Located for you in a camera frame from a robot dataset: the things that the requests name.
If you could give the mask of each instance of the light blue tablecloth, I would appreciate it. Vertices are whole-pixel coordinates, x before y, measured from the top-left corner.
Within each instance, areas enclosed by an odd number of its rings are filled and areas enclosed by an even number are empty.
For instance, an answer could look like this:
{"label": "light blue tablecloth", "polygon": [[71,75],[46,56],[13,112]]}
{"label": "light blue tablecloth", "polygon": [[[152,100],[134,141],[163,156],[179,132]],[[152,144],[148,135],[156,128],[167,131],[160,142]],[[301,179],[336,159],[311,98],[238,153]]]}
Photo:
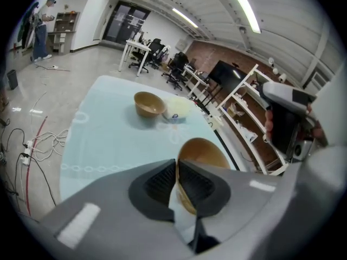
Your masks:
{"label": "light blue tablecloth", "polygon": [[184,122],[162,116],[137,115],[134,95],[145,91],[163,100],[173,94],[110,76],[99,77],[75,114],[66,140],[60,172],[60,194],[65,200],[94,180],[140,165],[177,158],[191,138],[205,138],[228,154],[200,111],[192,107]]}

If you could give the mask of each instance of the red cable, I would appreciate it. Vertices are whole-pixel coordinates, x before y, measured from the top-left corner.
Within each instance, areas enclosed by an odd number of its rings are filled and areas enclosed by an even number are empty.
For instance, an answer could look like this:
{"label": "red cable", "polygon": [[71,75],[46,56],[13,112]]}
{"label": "red cable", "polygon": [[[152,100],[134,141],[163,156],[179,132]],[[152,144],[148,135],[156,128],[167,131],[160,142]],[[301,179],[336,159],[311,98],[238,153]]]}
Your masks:
{"label": "red cable", "polygon": [[[46,119],[47,119],[47,116],[44,118],[44,120],[43,120],[43,122],[42,122],[40,128],[38,129],[38,133],[37,133],[36,137],[40,135],[40,132],[41,132],[41,130],[42,130],[42,127],[43,127],[44,123],[46,122]],[[37,142],[37,139],[35,139],[35,141],[34,141],[33,148],[31,149],[31,154],[30,154],[30,156],[33,156],[33,151],[34,151],[34,148],[35,148],[35,146],[36,146],[36,142]],[[28,190],[29,190],[29,170],[30,170],[30,163],[31,163],[31,158],[30,158],[30,160],[29,160],[29,166],[28,166],[28,170],[27,170],[27,179],[26,179],[26,183],[25,183],[25,184],[26,184],[26,186],[25,186],[25,191],[26,191],[26,193],[27,193],[27,209],[28,209],[29,216],[31,216],[31,214],[30,214],[30,207],[29,207],[29,192],[28,192]]]}

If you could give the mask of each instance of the white shelving unit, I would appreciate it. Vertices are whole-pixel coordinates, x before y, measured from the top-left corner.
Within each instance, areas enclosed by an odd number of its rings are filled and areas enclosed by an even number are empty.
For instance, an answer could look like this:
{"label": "white shelving unit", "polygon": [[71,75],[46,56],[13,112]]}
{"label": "white shelving unit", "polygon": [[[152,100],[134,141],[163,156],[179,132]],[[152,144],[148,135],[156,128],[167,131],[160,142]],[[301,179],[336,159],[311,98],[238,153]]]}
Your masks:
{"label": "white shelving unit", "polygon": [[245,103],[243,103],[242,100],[239,99],[235,95],[235,93],[237,92],[238,89],[240,89],[241,87],[245,87],[247,92],[250,94],[250,96],[264,108],[264,106],[262,104],[262,99],[259,95],[259,92],[256,89],[254,89],[249,83],[246,82],[254,73],[257,73],[257,75],[260,76],[258,78],[261,78],[262,81],[265,81],[265,82],[272,81],[268,76],[263,74],[261,71],[257,70],[257,67],[258,67],[258,65],[256,64],[252,68],[252,70],[247,74],[247,76],[241,81],[241,83],[217,106],[217,109],[219,109],[221,112],[224,113],[226,118],[232,123],[232,125],[240,133],[240,135],[244,139],[245,143],[249,147],[250,151],[253,153],[254,158],[257,160],[259,167],[262,170],[263,174],[269,174],[269,175],[277,176],[277,175],[283,173],[288,167],[288,163],[284,160],[281,153],[279,151],[277,151],[275,148],[273,148],[275,153],[277,154],[282,166],[279,169],[277,169],[276,171],[269,173],[266,170],[264,162],[262,161],[258,151],[255,149],[255,147],[252,145],[252,143],[250,141],[248,141],[248,139],[244,136],[243,132],[237,126],[236,121],[223,108],[223,105],[225,104],[226,101],[228,101],[230,98],[234,98],[235,101],[243,108],[243,110],[252,118],[252,120],[260,128],[260,130],[264,134],[266,133],[264,125],[260,122],[260,120],[252,113],[252,111],[247,107],[247,105],[245,105]]}

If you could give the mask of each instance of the man standing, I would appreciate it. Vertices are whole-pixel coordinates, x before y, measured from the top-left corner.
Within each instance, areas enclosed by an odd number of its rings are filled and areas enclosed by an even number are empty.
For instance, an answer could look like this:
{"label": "man standing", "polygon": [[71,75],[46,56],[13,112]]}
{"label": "man standing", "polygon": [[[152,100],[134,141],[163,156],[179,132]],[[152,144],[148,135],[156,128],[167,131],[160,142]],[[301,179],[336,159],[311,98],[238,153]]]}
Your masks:
{"label": "man standing", "polygon": [[48,8],[53,7],[56,0],[47,0],[46,4],[38,11],[35,26],[35,43],[34,43],[34,62],[41,59],[49,59],[51,54],[46,50],[47,27],[49,21],[53,21],[53,16],[48,16]]}

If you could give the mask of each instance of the television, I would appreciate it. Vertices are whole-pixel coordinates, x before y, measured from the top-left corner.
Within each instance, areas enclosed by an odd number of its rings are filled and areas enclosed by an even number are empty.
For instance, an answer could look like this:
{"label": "television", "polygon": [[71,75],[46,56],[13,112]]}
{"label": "television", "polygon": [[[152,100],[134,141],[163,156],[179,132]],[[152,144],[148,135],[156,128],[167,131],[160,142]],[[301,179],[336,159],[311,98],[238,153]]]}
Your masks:
{"label": "television", "polygon": [[209,74],[209,78],[228,92],[232,92],[246,76],[243,71],[223,61],[218,61]]}

